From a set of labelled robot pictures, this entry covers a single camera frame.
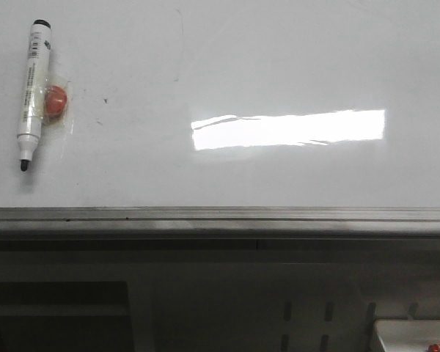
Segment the red round magnet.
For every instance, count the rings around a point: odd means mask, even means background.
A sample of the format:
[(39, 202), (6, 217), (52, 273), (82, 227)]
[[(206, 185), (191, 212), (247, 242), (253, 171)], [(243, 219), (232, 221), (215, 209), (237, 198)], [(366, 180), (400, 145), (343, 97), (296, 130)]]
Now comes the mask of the red round magnet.
[(67, 105), (66, 91), (57, 86), (46, 87), (45, 91), (45, 116), (49, 119), (59, 118)]

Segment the white whiteboard marker pen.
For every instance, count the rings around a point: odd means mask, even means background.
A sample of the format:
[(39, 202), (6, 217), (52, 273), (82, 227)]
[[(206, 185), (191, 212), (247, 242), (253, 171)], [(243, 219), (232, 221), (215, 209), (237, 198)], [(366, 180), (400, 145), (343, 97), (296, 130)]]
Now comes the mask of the white whiteboard marker pen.
[(35, 20), (29, 35), (26, 78), (17, 132), (22, 172), (29, 168), (41, 138), (51, 42), (50, 23), (43, 19)]

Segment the white whiteboard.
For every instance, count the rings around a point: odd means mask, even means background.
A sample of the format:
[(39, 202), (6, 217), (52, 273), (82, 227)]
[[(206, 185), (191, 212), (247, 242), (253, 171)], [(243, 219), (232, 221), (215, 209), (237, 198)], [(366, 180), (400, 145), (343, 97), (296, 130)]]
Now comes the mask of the white whiteboard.
[(191, 205), (440, 208), (440, 1), (0, 1), (0, 208)]

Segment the grey slotted metal panel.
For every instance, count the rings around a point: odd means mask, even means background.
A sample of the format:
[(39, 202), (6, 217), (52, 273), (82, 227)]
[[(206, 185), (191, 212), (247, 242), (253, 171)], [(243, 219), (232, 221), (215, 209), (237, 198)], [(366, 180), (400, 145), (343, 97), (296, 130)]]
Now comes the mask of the grey slotted metal panel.
[(440, 264), (156, 263), (127, 289), (137, 351), (371, 351), (379, 319), (440, 320)]

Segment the white bin with red item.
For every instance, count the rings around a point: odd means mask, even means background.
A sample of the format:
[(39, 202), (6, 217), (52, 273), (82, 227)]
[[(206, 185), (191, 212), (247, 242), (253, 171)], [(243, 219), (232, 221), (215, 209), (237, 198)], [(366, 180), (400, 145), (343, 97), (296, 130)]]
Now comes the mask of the white bin with red item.
[(370, 351), (440, 351), (440, 320), (377, 320)]

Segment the aluminium whiteboard frame rail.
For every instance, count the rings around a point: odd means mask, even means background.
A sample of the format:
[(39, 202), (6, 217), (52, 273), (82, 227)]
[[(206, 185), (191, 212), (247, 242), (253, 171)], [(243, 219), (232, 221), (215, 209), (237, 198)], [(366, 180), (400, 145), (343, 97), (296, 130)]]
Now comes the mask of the aluminium whiteboard frame rail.
[(440, 251), (440, 208), (0, 208), (0, 251)]

